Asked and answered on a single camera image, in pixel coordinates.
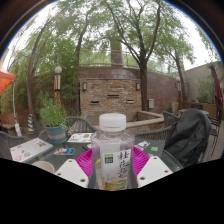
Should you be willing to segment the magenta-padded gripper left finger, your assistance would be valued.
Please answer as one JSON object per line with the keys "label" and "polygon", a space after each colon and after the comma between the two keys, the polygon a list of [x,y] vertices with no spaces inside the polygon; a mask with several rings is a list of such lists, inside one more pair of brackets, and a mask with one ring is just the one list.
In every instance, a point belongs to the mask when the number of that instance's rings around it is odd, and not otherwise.
{"label": "magenta-padded gripper left finger", "polygon": [[89,149],[77,159],[68,159],[55,172],[67,181],[70,181],[83,188],[87,188],[93,170],[92,150]]}

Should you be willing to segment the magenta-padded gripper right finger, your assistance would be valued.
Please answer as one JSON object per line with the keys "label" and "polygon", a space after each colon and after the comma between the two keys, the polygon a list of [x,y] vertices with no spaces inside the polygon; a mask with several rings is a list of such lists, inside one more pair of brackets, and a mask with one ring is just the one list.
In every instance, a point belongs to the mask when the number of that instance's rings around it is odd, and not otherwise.
{"label": "magenta-padded gripper right finger", "polygon": [[133,172],[138,187],[143,187],[173,173],[158,156],[149,156],[137,147],[134,148]]}

